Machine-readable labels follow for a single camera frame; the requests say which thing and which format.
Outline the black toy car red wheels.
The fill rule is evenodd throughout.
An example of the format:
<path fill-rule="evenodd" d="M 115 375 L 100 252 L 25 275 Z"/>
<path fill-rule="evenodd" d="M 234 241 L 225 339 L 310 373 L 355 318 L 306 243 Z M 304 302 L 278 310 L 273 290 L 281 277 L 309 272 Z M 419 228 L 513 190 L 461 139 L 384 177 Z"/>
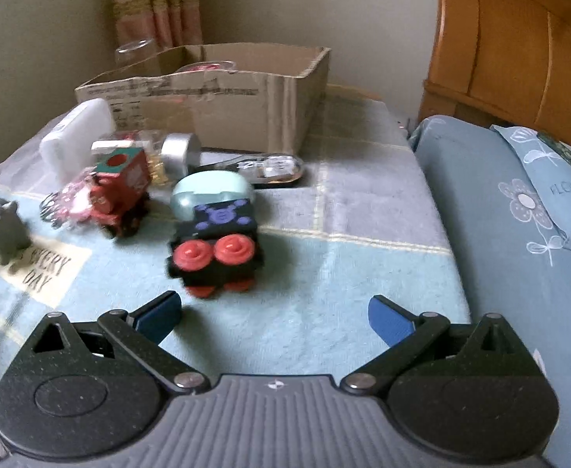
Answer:
<path fill-rule="evenodd" d="M 258 224 L 248 198 L 197 205 L 177 225 L 166 259 L 167 275 L 186 292 L 207 298 L 219 289 L 244 292 L 263 266 Z"/>

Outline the pink keychain charm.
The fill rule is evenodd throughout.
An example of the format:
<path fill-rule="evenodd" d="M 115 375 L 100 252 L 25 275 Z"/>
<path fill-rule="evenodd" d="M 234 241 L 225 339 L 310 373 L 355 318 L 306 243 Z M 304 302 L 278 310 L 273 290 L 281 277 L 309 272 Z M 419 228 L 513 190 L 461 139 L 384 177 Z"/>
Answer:
<path fill-rule="evenodd" d="M 91 216 L 90 186 L 84 181 L 67 184 L 39 204 L 39 216 L 54 228 L 87 223 Z"/>

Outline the red toy train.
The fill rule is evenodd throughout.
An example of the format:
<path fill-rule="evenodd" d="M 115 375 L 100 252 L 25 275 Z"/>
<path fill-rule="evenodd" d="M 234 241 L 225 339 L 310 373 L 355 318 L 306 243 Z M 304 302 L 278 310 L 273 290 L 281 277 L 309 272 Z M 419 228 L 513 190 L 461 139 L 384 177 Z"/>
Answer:
<path fill-rule="evenodd" d="M 143 148 L 111 151 L 88 176 L 90 218 L 110 239 L 133 236 L 149 213 L 150 184 Z"/>

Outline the light blue oval case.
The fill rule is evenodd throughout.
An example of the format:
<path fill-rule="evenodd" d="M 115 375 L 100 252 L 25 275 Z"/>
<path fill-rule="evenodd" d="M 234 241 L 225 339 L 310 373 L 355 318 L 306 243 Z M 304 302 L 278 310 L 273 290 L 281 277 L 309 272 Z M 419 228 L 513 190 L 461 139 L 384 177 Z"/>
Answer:
<path fill-rule="evenodd" d="M 240 173 L 209 170 L 189 174 L 172 189 L 170 208 L 174 217 L 190 221 L 199 205 L 248 199 L 255 201 L 255 189 Z"/>

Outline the grey hippo figurine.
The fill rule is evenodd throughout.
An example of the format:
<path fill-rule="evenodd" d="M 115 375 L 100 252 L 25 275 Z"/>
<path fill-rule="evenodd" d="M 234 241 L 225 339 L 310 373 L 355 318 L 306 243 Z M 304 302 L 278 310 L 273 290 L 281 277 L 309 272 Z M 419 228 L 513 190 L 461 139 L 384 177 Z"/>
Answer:
<path fill-rule="evenodd" d="M 0 198 L 0 264 L 7 265 L 31 244 L 27 225 L 18 214 L 18 203 Z"/>

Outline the white plastic box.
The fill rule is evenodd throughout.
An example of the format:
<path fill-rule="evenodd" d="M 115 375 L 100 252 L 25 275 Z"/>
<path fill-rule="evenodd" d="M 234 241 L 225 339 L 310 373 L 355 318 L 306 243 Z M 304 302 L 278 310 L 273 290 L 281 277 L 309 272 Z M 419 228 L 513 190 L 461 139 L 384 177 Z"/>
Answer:
<path fill-rule="evenodd" d="M 39 153 L 46 170 L 58 184 L 73 180 L 91 164 L 91 147 L 115 131 L 106 100 L 93 98 L 78 104 L 43 137 Z"/>

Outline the glass bottle silver cap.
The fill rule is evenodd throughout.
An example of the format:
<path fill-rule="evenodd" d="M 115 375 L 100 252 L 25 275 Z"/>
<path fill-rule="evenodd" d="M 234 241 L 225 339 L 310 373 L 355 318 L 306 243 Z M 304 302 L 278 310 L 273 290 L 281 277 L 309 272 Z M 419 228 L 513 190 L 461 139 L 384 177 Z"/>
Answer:
<path fill-rule="evenodd" d="M 146 152 L 152 183 L 177 182 L 200 166 L 202 145 L 196 134 L 162 130 L 117 131 L 95 140 L 91 154 L 102 158 L 116 149 L 140 147 Z"/>

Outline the blue floral pillow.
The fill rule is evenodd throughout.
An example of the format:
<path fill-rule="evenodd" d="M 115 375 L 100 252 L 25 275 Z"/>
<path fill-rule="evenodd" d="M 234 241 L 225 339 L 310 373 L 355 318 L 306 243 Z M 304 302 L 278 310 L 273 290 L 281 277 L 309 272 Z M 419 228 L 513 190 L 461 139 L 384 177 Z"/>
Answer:
<path fill-rule="evenodd" d="M 504 138 L 519 158 L 541 205 L 563 234 L 564 246 L 571 250 L 571 166 L 538 139 L 536 130 L 497 125 L 491 129 Z M 571 150 L 570 145 L 563 144 Z"/>

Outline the dark remote control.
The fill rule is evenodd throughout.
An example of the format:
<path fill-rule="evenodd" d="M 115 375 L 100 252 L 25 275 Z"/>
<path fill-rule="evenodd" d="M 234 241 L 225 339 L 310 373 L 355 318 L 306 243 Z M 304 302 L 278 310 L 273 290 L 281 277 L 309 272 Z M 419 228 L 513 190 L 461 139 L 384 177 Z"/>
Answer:
<path fill-rule="evenodd" d="M 551 137 L 548 133 L 538 132 L 537 137 L 541 140 L 544 144 L 549 146 L 560 158 L 571 166 L 571 150 L 559 140 L 556 140 L 554 137 Z"/>

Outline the brown cardboard box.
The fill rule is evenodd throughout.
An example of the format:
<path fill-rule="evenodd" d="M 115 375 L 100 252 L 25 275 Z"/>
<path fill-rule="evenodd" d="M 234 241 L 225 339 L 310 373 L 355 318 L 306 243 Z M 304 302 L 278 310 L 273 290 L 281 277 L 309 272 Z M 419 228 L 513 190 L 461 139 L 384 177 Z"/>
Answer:
<path fill-rule="evenodd" d="M 295 154 L 325 95 L 330 58 L 322 46 L 178 46 L 99 74 L 75 96 L 107 100 L 122 131 L 193 133 L 206 148 Z M 177 73 L 222 60 L 235 61 L 237 71 Z"/>

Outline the clear jar red lid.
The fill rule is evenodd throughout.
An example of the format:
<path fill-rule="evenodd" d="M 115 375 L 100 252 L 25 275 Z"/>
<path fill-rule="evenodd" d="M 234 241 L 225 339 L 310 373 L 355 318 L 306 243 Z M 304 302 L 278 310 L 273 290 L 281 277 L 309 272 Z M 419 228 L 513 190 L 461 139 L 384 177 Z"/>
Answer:
<path fill-rule="evenodd" d="M 193 62 L 192 64 L 185 64 L 183 67 L 177 69 L 177 73 L 206 72 L 206 71 L 236 72 L 237 66 L 235 61 L 230 61 L 230 60 L 198 61 L 198 62 Z"/>

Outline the clear glass cup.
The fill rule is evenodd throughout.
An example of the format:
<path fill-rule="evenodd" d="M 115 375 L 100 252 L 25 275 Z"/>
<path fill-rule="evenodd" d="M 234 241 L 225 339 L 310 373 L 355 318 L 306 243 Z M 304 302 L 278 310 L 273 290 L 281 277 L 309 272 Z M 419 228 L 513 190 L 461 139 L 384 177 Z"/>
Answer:
<path fill-rule="evenodd" d="M 152 38 L 143 38 L 122 44 L 115 52 L 115 64 L 118 67 L 126 67 L 136 64 L 151 56 L 156 55 L 161 50 L 158 43 Z"/>

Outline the wooden headboard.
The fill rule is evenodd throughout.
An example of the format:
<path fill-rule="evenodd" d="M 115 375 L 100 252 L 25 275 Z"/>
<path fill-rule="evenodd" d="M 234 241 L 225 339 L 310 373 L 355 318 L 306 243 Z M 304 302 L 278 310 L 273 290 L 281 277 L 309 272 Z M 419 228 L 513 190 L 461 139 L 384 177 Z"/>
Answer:
<path fill-rule="evenodd" d="M 420 119 L 507 122 L 571 145 L 571 0 L 439 0 Z"/>

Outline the striped pink curtain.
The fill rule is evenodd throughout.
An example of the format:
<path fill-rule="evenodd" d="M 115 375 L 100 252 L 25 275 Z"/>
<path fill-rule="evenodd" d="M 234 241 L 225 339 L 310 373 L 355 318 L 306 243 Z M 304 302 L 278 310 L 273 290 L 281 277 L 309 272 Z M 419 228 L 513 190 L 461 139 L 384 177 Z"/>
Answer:
<path fill-rule="evenodd" d="M 203 42 L 200 0 L 111 0 L 117 41 L 142 39 L 160 49 Z"/>

